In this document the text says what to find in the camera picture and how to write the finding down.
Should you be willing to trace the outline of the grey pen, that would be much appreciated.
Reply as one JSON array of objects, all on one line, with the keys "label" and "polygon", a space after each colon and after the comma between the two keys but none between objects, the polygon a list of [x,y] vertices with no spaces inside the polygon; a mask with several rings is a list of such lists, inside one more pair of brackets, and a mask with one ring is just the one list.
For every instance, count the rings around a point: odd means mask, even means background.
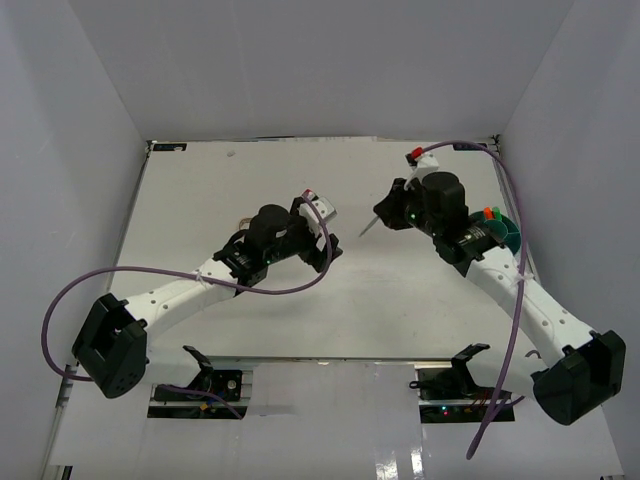
[{"label": "grey pen", "polygon": [[379,217],[375,216],[365,227],[364,229],[359,233],[358,238],[362,238],[373,226],[376,225],[376,223],[379,221]]}]

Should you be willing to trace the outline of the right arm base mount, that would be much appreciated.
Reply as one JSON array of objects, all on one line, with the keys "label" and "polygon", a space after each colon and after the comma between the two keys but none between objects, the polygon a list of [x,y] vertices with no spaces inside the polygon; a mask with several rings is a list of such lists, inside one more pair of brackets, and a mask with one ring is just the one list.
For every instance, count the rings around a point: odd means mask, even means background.
[{"label": "right arm base mount", "polygon": [[427,424],[480,423],[488,412],[494,387],[480,386],[471,376],[467,363],[488,350],[482,343],[471,344],[445,361],[417,367],[408,383],[418,396],[420,421]]}]

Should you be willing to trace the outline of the teal round organizer container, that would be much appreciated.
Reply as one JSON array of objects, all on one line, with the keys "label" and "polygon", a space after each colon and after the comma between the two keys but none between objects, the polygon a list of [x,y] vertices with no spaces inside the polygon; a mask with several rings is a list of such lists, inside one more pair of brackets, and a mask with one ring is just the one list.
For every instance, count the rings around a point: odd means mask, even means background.
[{"label": "teal round organizer container", "polygon": [[518,254],[522,244],[521,233],[518,226],[502,212],[501,221],[495,219],[486,220],[483,213],[484,209],[472,213],[471,218],[485,224],[514,255]]}]

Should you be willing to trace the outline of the right blue corner label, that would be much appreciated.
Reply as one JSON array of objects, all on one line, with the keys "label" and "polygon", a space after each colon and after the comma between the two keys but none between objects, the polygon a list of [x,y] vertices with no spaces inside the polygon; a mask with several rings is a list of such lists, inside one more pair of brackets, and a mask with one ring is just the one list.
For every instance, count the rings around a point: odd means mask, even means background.
[{"label": "right blue corner label", "polygon": [[485,143],[456,142],[452,144],[455,151],[482,151],[487,148]]}]

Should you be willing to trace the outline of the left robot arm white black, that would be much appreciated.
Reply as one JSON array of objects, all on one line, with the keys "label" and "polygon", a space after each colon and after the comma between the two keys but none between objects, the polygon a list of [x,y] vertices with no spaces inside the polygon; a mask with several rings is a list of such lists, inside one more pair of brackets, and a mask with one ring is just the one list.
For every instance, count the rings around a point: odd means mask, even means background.
[{"label": "left robot arm white black", "polygon": [[146,293],[94,302],[72,347],[74,357],[109,399],[140,383],[178,387],[199,399],[211,387],[209,358],[188,345],[163,349],[157,340],[204,309],[231,300],[264,280],[270,266],[297,256],[324,274],[341,250],[326,225],[337,214],[307,190],[291,208],[261,207],[247,228],[194,272]]}]

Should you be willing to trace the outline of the left blue corner label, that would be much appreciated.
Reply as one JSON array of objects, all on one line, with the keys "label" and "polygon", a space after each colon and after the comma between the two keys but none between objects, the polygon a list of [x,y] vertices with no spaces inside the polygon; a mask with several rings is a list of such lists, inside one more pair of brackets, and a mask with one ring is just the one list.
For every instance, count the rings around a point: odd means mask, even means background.
[{"label": "left blue corner label", "polygon": [[161,152],[184,152],[187,146],[187,143],[155,143],[153,150]]}]

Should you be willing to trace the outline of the blue corner label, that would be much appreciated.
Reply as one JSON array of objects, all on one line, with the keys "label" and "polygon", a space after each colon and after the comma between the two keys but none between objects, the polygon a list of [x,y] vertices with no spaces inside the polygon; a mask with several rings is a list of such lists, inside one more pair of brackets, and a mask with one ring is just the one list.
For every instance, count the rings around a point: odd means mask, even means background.
[{"label": "blue corner label", "polygon": [[487,148],[485,143],[456,142],[452,144],[455,151],[482,151]]},{"label": "blue corner label", "polygon": [[155,143],[153,150],[161,152],[184,152],[187,146],[187,143]]}]

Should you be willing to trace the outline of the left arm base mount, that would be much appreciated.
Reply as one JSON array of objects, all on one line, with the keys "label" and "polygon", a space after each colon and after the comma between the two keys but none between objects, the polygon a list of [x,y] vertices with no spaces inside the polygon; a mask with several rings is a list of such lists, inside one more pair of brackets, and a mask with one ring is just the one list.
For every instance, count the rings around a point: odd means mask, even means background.
[{"label": "left arm base mount", "polygon": [[196,361],[198,372],[186,387],[155,387],[148,418],[181,420],[242,420],[248,409],[245,372],[219,369],[192,346],[183,349]]}]

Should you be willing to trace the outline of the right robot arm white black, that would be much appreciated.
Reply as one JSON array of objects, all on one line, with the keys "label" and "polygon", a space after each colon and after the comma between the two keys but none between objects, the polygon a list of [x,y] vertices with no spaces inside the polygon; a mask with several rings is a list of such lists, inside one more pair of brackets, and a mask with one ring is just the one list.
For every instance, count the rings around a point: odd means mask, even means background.
[{"label": "right robot arm white black", "polygon": [[465,189],[449,172],[394,180],[373,208],[391,230],[416,229],[462,277],[491,297],[539,352],[540,367],[525,367],[507,383],[533,397],[555,422],[571,425],[622,386],[626,344],[614,331],[597,332],[566,311],[544,288],[518,270],[504,235],[472,214]]}]

